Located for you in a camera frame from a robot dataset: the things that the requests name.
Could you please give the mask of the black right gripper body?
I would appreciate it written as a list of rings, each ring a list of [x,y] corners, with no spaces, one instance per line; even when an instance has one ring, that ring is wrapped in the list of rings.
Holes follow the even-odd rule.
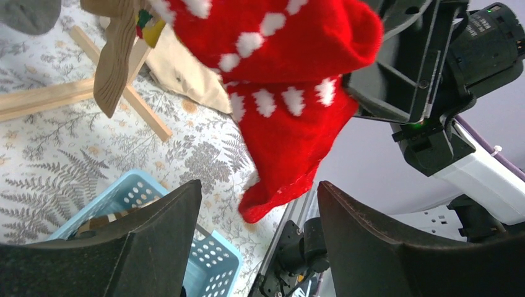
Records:
[[[462,74],[452,55],[452,44],[469,21],[468,1],[430,1],[421,16],[426,44],[419,87],[427,91],[422,123],[447,125],[470,101]]]

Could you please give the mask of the brown white striped sock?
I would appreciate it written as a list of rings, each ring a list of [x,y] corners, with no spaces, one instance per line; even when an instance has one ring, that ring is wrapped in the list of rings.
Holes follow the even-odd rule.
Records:
[[[83,233],[85,232],[88,232],[88,231],[91,231],[91,230],[94,230],[94,229],[97,229],[97,228],[101,228],[111,222],[114,222],[116,220],[119,220],[120,218],[123,218],[127,215],[129,215],[130,213],[133,213],[133,212],[136,212],[146,206],[149,206],[150,204],[153,204],[154,201],[152,202],[148,202],[148,203],[145,203],[141,206],[138,206],[138,207],[133,207],[131,209],[128,209],[128,210],[123,210],[122,212],[116,212],[116,213],[110,213],[108,215],[102,215],[100,217],[96,217],[96,218],[91,218],[89,220],[87,220],[86,222],[84,222],[76,231],[76,233],[72,236],[73,238],[80,238],[82,236]]]

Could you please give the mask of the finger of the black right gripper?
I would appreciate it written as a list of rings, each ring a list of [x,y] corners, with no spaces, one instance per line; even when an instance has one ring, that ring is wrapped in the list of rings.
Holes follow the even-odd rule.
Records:
[[[439,1],[367,1],[380,15],[382,44],[372,65],[344,78],[358,101],[356,117],[392,123],[423,119],[430,78],[440,56],[431,30]]]

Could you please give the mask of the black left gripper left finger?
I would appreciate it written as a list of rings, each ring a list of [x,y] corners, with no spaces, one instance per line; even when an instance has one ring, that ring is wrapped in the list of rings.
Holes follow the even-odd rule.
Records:
[[[192,180],[87,236],[1,246],[2,296],[179,296],[202,199]]]

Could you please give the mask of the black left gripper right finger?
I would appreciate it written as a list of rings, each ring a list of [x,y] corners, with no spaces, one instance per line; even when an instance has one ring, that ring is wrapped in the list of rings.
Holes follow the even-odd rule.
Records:
[[[524,235],[466,243],[418,230],[327,181],[318,205],[336,296],[523,296]]]

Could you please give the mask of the red white dotted sock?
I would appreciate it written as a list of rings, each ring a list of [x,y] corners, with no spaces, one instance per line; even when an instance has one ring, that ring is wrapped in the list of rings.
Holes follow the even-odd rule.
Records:
[[[356,113],[342,76],[372,64],[383,25],[363,1],[152,1],[190,53],[222,78],[256,177],[247,223],[307,192]]]

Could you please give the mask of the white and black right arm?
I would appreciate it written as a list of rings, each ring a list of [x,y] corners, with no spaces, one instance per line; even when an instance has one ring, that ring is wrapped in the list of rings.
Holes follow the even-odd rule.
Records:
[[[524,2],[372,1],[385,26],[318,178],[417,229],[524,228]]]

